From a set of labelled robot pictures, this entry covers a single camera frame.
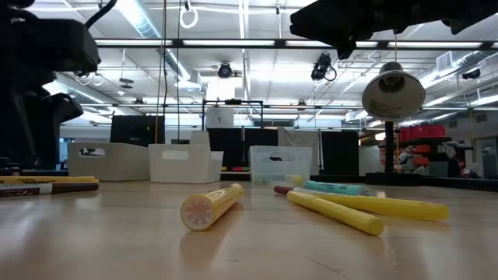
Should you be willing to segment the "grey plastic bin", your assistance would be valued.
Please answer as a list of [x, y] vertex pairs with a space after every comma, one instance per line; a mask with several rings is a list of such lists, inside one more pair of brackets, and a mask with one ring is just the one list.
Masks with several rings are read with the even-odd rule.
[[68, 144], [68, 174], [100, 181], [148, 180], [149, 150], [125, 143]]

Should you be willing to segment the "black frame bar with lights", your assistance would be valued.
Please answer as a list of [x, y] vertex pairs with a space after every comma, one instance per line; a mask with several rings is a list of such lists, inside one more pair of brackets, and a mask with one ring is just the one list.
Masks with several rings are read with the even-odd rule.
[[[320, 41], [296, 39], [96, 39], [102, 48], [269, 48], [269, 49], [332, 49]], [[498, 51], [498, 41], [419, 41], [367, 40], [357, 41], [358, 50], [482, 50]]]

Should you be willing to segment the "yellow marker with black print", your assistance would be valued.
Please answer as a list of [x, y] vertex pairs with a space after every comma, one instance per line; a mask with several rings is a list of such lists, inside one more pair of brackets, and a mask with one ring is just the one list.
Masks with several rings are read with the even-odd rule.
[[0, 176], [0, 184], [98, 183], [95, 177]]

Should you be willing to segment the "black desk lamp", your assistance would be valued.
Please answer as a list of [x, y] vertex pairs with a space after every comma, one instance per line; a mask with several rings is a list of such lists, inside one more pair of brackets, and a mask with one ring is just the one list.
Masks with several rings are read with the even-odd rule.
[[363, 109], [384, 122], [385, 164], [381, 173], [367, 173], [365, 182], [370, 185], [417, 186], [419, 175], [396, 173], [394, 168], [394, 123], [416, 113], [423, 105], [426, 91], [422, 83], [407, 73], [401, 64], [390, 61], [381, 67], [379, 75], [366, 86], [362, 95]]

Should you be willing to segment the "shelf with red bins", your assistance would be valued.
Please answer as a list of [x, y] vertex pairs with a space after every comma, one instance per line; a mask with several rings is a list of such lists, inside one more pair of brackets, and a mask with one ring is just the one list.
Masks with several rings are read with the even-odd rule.
[[440, 124], [402, 128], [395, 150], [395, 170], [431, 177], [463, 177], [465, 153], [472, 151], [463, 141], [447, 136]]

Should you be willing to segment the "long yellow marker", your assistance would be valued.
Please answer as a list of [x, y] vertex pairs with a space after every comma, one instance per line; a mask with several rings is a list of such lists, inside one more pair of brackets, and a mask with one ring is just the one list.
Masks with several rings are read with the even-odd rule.
[[315, 197], [345, 207], [354, 208], [355, 210], [373, 212], [401, 219], [444, 221], [450, 215], [447, 205], [425, 201], [332, 194], [316, 194]]
[[371, 236], [379, 236], [384, 231], [384, 223], [373, 215], [298, 191], [289, 191], [286, 197], [293, 203], [345, 223]]

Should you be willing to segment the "teal highlighter marker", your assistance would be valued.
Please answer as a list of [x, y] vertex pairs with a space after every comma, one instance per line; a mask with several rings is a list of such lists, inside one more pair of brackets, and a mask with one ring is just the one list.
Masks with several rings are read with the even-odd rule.
[[304, 187], [313, 191], [323, 191], [336, 194], [352, 195], [352, 196], [372, 196], [373, 192], [368, 187], [353, 185], [353, 184], [338, 184], [317, 182], [308, 180], [304, 183]]

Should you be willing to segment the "small white box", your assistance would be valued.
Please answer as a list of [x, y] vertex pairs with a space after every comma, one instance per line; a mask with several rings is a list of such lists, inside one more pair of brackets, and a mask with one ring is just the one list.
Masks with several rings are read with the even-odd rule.
[[193, 131], [191, 133], [190, 144], [210, 146], [209, 133], [207, 131]]

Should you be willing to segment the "clear plastic bin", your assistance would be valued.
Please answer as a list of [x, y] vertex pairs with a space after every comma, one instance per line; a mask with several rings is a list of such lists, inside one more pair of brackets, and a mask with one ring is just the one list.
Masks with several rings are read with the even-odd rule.
[[296, 185], [285, 180], [286, 174], [302, 175], [304, 182], [310, 179], [311, 147], [251, 146], [250, 156], [253, 184], [253, 175], [271, 174], [273, 181], [270, 184]]

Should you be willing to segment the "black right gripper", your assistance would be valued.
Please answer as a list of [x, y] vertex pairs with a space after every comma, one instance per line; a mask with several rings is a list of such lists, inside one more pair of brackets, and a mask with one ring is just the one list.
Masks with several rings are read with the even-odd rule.
[[[326, 19], [339, 13], [340, 20]], [[348, 58], [358, 40], [373, 33], [391, 30], [399, 34], [401, 0], [316, 0], [290, 16], [290, 31], [309, 40], [333, 41], [343, 36], [337, 47], [340, 60]]]

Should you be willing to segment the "black aluminium table frame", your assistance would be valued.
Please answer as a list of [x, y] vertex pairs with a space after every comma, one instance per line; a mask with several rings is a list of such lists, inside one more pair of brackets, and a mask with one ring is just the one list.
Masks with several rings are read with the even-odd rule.
[[[56, 170], [0, 170], [0, 176], [68, 176], [68, 171]], [[249, 172], [222, 172], [220, 179], [225, 181], [250, 181]], [[498, 180], [453, 178], [453, 177], [431, 177], [416, 174], [392, 174], [368, 173], [366, 176], [353, 175], [313, 175], [311, 180], [344, 183], [344, 184], [369, 184], [387, 186], [429, 186], [464, 189], [473, 191], [490, 191], [498, 193]]]

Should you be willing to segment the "fat yellow highlighter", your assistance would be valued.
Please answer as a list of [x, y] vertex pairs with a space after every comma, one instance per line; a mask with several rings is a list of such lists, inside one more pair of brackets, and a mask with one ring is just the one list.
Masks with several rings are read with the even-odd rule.
[[181, 205], [181, 221], [192, 231], [207, 230], [244, 195], [244, 188], [240, 184], [192, 195]]

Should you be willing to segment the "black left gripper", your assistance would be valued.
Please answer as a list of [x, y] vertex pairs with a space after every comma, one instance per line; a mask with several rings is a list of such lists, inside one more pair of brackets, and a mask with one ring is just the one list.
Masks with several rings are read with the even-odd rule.
[[82, 106], [62, 77], [14, 75], [0, 82], [0, 127], [59, 128], [82, 116]]

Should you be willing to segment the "white cabinet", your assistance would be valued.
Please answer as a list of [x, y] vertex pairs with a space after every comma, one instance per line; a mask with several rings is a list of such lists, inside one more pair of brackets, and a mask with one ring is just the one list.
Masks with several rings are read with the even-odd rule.
[[378, 147], [359, 147], [359, 175], [381, 172], [380, 155]]

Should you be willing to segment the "white marker maroon cap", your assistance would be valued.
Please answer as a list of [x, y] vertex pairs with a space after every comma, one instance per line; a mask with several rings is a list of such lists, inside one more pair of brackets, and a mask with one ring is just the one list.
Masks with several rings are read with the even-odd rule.
[[287, 195], [290, 191], [302, 192], [302, 193], [313, 194], [313, 195], [324, 194], [324, 192], [309, 190], [306, 188], [288, 187], [288, 186], [281, 186], [281, 185], [275, 185], [273, 188], [273, 191], [276, 194], [282, 194], [282, 195]]

